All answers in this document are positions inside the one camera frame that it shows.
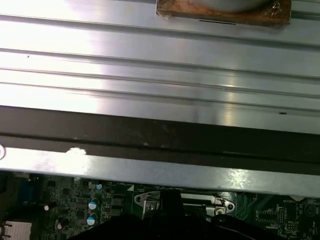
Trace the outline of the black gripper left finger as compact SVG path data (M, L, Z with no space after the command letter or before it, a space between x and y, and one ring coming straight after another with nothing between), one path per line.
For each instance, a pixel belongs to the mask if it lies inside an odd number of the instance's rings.
M155 215L140 219L134 214L123 214L79 233L74 238L76 240L170 240L172 231L165 226L152 226L155 222Z

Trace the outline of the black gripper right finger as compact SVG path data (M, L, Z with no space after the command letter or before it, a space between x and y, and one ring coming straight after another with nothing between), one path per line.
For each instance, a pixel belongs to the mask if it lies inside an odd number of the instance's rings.
M258 227L226 214L207 221L194 213L186 215L179 192L171 193L172 240L265 240L267 234Z

